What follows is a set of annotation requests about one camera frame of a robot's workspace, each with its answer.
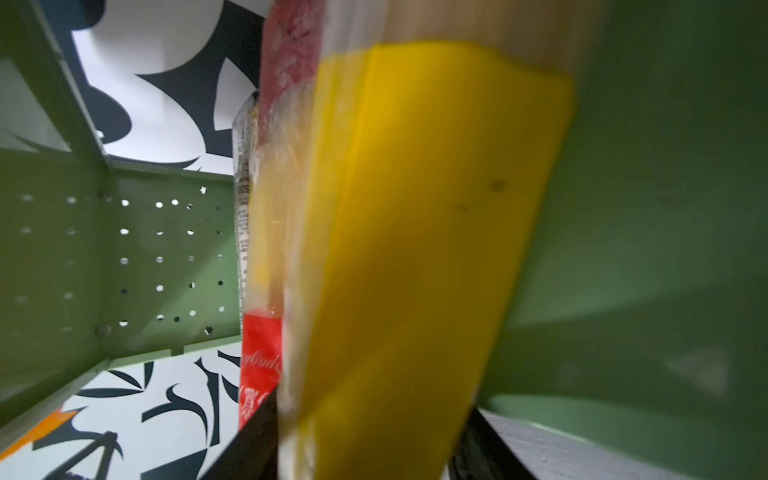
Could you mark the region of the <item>yellow spaghetti pack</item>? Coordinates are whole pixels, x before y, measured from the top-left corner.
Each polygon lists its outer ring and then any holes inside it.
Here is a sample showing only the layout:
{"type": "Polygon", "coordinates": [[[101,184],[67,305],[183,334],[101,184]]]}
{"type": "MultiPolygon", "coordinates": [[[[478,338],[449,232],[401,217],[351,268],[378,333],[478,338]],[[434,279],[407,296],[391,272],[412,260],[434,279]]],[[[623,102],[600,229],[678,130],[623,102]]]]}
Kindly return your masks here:
{"type": "Polygon", "coordinates": [[[606,1],[331,1],[286,278],[282,479],[437,479],[606,1]]]}

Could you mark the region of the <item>clear blue spaghetti pack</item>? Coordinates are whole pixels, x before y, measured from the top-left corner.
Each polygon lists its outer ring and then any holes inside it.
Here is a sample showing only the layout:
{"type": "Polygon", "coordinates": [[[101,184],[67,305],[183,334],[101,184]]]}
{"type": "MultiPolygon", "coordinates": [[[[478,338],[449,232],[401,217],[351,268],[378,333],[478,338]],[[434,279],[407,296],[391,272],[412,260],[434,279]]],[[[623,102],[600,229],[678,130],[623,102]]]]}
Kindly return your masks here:
{"type": "Polygon", "coordinates": [[[234,165],[235,243],[237,250],[239,310],[244,313],[249,243],[248,208],[250,197],[251,142],[258,133],[259,91],[252,92],[239,109],[232,124],[234,165]]]}

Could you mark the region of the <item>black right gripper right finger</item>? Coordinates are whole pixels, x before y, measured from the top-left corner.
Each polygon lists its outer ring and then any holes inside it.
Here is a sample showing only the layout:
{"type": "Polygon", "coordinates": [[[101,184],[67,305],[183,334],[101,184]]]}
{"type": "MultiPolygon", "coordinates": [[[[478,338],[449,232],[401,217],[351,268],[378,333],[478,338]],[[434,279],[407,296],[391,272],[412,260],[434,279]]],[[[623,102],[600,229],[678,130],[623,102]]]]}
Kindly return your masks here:
{"type": "Polygon", "coordinates": [[[453,456],[450,480],[535,480],[477,408],[469,414],[453,456]]]}

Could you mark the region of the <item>red spaghetti pack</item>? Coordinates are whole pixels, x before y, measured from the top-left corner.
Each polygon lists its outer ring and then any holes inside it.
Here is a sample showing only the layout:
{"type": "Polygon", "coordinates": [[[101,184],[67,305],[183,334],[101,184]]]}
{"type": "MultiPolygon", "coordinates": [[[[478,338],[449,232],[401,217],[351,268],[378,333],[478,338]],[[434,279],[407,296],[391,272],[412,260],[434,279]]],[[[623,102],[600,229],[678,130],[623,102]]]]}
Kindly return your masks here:
{"type": "Polygon", "coordinates": [[[277,1],[263,25],[258,99],[233,129],[249,171],[238,425],[277,386],[284,286],[301,201],[326,4],[277,1]]]}

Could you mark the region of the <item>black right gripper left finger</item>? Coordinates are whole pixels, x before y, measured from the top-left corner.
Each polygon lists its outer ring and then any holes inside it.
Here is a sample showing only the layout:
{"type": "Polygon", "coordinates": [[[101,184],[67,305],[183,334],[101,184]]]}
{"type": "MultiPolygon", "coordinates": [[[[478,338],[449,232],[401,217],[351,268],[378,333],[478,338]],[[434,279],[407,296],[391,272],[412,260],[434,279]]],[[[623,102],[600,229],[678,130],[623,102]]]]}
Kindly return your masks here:
{"type": "Polygon", "coordinates": [[[277,390],[273,390],[238,431],[203,480],[278,478],[277,390]]]}

